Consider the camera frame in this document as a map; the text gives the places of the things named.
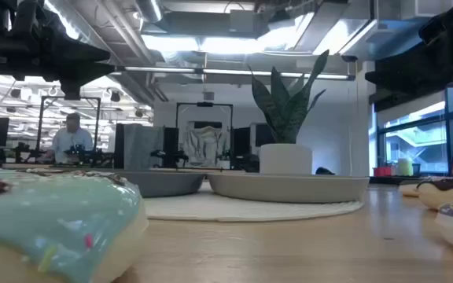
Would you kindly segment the person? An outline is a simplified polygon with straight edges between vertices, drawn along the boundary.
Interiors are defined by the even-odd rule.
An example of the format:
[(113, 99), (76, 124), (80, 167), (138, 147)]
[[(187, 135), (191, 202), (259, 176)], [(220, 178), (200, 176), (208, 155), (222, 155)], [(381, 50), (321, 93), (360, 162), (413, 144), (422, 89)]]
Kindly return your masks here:
[(80, 116), (78, 113), (73, 112), (68, 114), (65, 124), (66, 128), (61, 128), (54, 135), (51, 147), (39, 157), (39, 161), (54, 158), (56, 164), (71, 164), (78, 160), (75, 155), (66, 153), (71, 147), (81, 145), (87, 151), (94, 148), (92, 135), (88, 130), (80, 126)]

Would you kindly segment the white crumpled cloth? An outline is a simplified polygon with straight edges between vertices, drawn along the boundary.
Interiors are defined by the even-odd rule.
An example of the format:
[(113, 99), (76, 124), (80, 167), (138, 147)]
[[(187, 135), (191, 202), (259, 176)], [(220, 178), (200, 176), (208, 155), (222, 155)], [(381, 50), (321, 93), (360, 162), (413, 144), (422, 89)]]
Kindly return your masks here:
[(230, 134), (221, 128), (187, 128), (182, 145), (189, 166), (218, 167), (219, 159), (229, 145), (229, 137)]

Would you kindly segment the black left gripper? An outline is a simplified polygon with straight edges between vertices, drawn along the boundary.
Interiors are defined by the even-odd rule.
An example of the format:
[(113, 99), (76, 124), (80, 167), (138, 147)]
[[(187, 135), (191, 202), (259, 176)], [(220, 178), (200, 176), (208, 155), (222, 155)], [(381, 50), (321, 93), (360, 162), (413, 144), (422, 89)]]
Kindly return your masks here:
[(0, 36), (0, 75), (22, 81), (41, 76), (59, 81), (67, 99), (78, 99), (81, 82), (91, 82), (115, 71), (115, 66), (81, 61), (107, 61), (109, 51), (71, 39), (67, 35), (39, 39), (33, 50), (22, 39)]

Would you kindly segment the mint iced donut chocolate drizzle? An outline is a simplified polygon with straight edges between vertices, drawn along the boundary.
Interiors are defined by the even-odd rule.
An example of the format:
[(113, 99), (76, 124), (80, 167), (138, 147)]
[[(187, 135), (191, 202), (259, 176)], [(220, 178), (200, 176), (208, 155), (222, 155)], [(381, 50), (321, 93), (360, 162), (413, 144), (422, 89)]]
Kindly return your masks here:
[(139, 188), (117, 174), (0, 169), (0, 283), (111, 283), (148, 226)]

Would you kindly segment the long linear light bar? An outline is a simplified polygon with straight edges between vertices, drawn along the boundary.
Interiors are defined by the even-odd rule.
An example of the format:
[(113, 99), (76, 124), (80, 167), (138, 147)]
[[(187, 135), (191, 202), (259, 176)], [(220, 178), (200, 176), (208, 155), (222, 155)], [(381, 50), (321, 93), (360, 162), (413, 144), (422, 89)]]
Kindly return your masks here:
[[(186, 75), (258, 75), (271, 76), (270, 71), (231, 70), (215, 68), (168, 68), (168, 67), (137, 67), (137, 66), (116, 66), (111, 75), (120, 75), (122, 72), (154, 72), (164, 74), (186, 74)], [(282, 78), (298, 79), (302, 75), (309, 79), (311, 74), (297, 72), (280, 72)], [(355, 75), (319, 74), (316, 79), (352, 81)]]

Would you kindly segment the yellow-green container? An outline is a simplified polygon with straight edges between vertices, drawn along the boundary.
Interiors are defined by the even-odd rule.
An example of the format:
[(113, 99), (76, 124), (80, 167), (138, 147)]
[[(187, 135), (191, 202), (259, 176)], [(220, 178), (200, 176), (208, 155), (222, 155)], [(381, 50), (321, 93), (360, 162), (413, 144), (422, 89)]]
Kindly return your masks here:
[(396, 173), (399, 176), (413, 175), (413, 162), (410, 158), (399, 158), (397, 161)]

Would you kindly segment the black window frame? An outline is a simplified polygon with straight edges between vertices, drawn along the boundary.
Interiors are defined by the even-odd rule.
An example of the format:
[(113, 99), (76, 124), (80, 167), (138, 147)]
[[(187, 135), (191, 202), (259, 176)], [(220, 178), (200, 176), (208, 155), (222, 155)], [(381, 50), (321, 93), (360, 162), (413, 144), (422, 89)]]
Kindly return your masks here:
[(453, 88), (390, 108), (374, 106), (370, 172), (412, 166), (413, 175), (453, 175)]

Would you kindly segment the white plant pot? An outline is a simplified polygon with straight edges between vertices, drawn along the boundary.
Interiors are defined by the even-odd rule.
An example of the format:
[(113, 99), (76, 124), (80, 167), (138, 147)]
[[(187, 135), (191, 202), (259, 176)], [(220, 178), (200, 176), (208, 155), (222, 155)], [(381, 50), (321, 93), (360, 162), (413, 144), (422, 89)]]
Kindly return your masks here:
[(304, 145), (262, 145), (259, 158), (261, 174), (310, 175), (312, 172), (312, 151)]

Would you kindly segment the green snake plant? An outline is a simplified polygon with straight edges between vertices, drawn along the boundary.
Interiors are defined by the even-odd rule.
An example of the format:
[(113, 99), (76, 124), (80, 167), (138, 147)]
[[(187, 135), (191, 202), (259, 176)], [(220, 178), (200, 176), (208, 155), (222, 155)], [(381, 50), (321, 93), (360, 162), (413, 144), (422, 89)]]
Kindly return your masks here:
[(295, 90), (289, 90), (285, 86), (281, 73), (275, 67), (271, 70), (270, 90), (251, 72), (252, 96), (264, 114), (276, 143), (296, 144), (297, 135), (308, 113), (326, 92), (326, 89), (321, 90), (311, 99), (313, 83), (324, 70), (329, 55), (330, 51), (326, 50), (318, 56), (307, 82), (304, 82), (303, 74), (296, 81)]

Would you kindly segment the dark grey round plate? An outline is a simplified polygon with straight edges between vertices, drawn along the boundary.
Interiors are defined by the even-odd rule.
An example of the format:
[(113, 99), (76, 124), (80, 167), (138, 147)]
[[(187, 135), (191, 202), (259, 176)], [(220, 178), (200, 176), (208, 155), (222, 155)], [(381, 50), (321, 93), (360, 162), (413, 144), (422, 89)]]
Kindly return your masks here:
[(137, 185), (143, 198), (177, 197), (197, 193), (204, 173), (185, 171), (125, 171), (115, 174)]

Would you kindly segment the light grey round plate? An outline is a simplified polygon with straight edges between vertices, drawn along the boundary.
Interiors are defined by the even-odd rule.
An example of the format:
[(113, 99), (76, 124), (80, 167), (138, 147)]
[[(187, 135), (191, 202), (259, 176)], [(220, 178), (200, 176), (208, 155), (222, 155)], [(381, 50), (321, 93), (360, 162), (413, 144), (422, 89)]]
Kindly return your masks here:
[(209, 173), (207, 178), (221, 196), (293, 204), (358, 201), (370, 181), (368, 177), (259, 173)]

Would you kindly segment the grey partition panel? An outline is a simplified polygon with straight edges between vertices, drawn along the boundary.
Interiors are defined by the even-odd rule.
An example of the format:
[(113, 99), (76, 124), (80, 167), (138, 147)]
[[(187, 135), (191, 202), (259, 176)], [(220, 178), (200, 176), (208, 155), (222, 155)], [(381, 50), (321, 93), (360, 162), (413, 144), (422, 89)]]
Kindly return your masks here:
[(141, 124), (125, 124), (123, 136), (124, 169), (141, 171), (150, 169), (160, 160), (151, 153), (162, 150), (164, 146), (164, 128), (146, 127)]

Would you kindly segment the chocolate iced cream donut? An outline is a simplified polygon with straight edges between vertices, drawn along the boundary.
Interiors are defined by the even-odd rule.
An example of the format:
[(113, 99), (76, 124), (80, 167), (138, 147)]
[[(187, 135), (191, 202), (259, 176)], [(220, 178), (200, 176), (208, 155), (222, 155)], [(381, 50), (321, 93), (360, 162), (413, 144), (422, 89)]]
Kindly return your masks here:
[(453, 202), (453, 177), (434, 177), (416, 186), (419, 200), (431, 210)]

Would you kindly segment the white framed monitor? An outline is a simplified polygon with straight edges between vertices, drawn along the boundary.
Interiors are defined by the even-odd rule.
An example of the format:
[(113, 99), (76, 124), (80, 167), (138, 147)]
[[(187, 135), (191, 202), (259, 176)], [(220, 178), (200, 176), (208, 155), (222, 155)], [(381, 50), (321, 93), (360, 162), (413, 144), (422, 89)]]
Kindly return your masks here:
[(261, 146), (275, 143), (272, 130), (266, 123), (252, 123), (249, 129), (251, 154), (257, 155)]

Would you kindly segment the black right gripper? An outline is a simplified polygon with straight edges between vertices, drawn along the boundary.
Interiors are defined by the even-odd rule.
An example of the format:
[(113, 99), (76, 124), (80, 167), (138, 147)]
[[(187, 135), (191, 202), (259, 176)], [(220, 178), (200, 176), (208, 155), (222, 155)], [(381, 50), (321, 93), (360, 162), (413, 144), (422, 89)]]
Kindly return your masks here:
[[(415, 45), (396, 55), (376, 60), (374, 72), (367, 72), (366, 80), (394, 92), (420, 92), (420, 75), (414, 72), (422, 70), (417, 62), (421, 50), (421, 45)], [(423, 68), (424, 78), (434, 86), (453, 86), (453, 45), (442, 41), (431, 43), (425, 46), (424, 55), (427, 58)]]

